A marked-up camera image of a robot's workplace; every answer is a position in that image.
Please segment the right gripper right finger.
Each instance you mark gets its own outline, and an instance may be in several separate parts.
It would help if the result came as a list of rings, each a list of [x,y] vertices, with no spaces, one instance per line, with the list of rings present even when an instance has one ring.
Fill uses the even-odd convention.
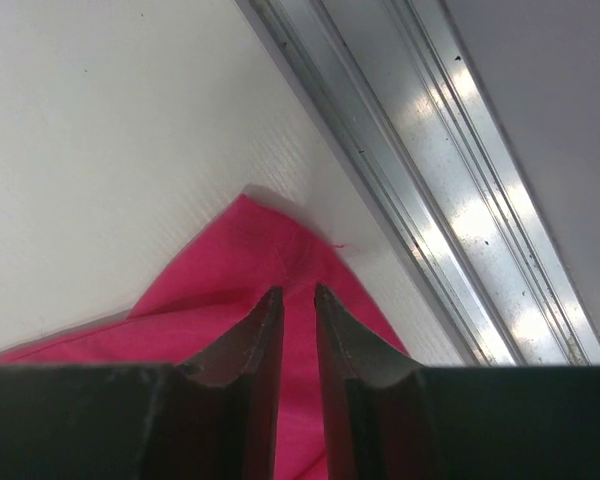
[[[315,290],[333,479],[600,479],[600,366],[428,367]]]

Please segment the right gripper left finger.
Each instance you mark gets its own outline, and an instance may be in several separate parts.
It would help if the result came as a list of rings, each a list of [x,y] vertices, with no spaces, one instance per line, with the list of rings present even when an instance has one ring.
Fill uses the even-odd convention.
[[[0,479],[268,479],[283,293],[179,364],[0,365]]]

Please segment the pink t shirt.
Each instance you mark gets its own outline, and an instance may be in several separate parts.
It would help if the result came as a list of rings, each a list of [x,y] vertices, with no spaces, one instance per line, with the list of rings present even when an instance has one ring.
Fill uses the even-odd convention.
[[[0,363],[179,363],[209,345],[274,286],[284,293],[284,347],[274,475],[327,477],[315,288],[393,346],[389,322],[334,245],[291,217],[239,196],[154,280],[128,316],[0,354]]]

